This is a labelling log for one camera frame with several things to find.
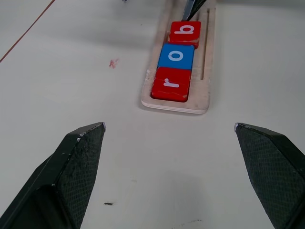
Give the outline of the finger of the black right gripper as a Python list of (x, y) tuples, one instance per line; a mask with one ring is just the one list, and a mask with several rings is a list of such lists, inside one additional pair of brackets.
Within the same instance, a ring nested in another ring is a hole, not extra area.
[(182, 21), (189, 21), (207, 0), (187, 0)]

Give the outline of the red letter b block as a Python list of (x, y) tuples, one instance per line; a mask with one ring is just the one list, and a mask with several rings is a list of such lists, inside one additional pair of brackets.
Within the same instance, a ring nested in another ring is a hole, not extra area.
[(168, 42), (179, 45), (199, 46), (201, 32), (200, 21), (173, 21), (171, 23)]

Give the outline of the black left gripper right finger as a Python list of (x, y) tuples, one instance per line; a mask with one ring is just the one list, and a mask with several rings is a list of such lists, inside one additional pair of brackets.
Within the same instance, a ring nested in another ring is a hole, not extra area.
[(305, 229), (305, 155), (283, 134), (236, 123), (251, 185), (275, 229)]

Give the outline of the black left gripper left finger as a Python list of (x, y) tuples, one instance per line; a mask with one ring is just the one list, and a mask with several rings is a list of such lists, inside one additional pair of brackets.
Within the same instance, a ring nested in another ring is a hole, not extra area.
[(0, 217), (0, 229), (80, 229), (105, 130), (99, 122), (68, 133)]

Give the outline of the red letter r block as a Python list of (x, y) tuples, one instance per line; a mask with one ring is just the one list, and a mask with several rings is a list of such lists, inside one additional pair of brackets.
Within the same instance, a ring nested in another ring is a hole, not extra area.
[(191, 70), (159, 67), (157, 69), (151, 97), (184, 103), (188, 99)]

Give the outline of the long wooden letter tray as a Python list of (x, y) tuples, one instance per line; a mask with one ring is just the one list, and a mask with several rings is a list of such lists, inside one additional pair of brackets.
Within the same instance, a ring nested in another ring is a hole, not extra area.
[(169, 41), (170, 25), (182, 18), (187, 0), (166, 0), (155, 36), (146, 77), (142, 87), (141, 102), (149, 108), (191, 114), (204, 114), (210, 104), (210, 81), (213, 71), (214, 28), (216, 0), (207, 2), (192, 20), (201, 22), (199, 47), (194, 51), (189, 96), (186, 102), (174, 102), (151, 97), (162, 46)]

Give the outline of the blue letter o block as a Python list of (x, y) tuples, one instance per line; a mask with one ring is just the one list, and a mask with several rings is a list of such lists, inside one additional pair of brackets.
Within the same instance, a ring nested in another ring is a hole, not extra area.
[(165, 43), (162, 47), (158, 67), (191, 70), (195, 48), (193, 45)]

